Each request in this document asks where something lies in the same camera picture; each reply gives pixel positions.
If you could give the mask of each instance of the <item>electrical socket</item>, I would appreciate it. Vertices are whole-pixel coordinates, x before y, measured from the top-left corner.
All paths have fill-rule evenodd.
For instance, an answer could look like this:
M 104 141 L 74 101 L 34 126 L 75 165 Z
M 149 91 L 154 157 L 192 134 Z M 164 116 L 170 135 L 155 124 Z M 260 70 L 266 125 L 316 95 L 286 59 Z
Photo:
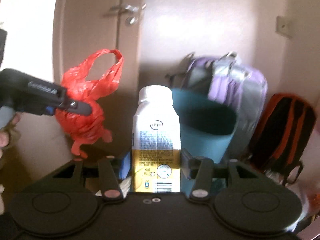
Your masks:
M 277 16 L 276 32 L 282 36 L 292 38 L 292 20 L 286 16 Z

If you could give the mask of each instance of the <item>black and red backpack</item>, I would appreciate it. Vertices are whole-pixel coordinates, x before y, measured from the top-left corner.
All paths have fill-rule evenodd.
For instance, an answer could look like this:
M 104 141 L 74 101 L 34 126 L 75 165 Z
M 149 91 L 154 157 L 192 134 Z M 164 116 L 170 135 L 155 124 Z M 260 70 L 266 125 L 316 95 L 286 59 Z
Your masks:
M 307 101 L 294 94 L 275 94 L 250 141 L 250 164 L 261 172 L 282 174 L 283 185 L 294 183 L 303 169 L 300 158 L 315 123 L 316 113 Z M 296 167 L 299 169 L 295 179 L 288 181 Z

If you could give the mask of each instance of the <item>plastic bottle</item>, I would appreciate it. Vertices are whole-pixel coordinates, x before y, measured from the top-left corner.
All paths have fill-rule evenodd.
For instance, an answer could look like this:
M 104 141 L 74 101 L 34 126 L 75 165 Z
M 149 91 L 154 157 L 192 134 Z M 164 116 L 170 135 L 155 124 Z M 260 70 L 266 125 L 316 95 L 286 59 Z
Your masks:
M 172 105 L 167 87 L 140 90 L 132 132 L 134 191 L 180 191 L 180 124 Z

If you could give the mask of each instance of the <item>red plastic bag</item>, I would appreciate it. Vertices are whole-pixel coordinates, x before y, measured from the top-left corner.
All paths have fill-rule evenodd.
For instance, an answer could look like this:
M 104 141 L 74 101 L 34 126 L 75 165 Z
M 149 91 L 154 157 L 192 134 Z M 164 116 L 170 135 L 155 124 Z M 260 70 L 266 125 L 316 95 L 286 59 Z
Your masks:
M 85 81 L 94 61 L 103 54 L 113 53 L 118 62 L 109 68 L 99 80 Z M 89 103 L 92 113 L 89 116 L 67 113 L 56 109 L 55 116 L 61 127 L 75 140 L 71 148 L 74 155 L 87 158 L 80 150 L 81 144 L 93 144 L 100 137 L 104 142 L 111 142 L 111 131 L 103 127 L 104 115 L 100 105 L 95 101 L 117 90 L 124 59 L 117 49 L 101 49 L 90 55 L 79 66 L 64 73 L 61 85 L 67 89 L 70 98 Z

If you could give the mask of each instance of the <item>trash can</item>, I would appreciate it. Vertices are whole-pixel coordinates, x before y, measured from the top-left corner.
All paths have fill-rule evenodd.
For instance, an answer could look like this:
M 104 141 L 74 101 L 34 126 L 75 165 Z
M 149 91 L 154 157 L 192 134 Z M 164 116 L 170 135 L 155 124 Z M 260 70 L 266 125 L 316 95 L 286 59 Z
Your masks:
M 180 118 L 181 148 L 193 156 L 220 163 L 237 125 L 237 114 L 189 90 L 172 89 L 173 108 Z M 193 182 L 181 174 L 181 191 L 190 194 Z

